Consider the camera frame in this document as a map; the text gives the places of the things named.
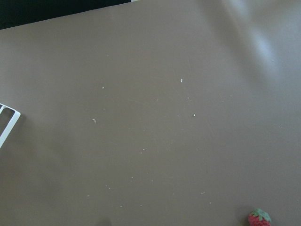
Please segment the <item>red strawberry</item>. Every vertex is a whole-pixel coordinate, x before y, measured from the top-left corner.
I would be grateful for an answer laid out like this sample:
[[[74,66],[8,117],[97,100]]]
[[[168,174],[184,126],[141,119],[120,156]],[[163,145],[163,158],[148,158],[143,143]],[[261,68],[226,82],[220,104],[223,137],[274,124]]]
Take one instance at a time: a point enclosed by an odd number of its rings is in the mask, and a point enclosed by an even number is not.
[[[270,215],[262,209],[256,208],[248,216],[250,226],[271,226]]]

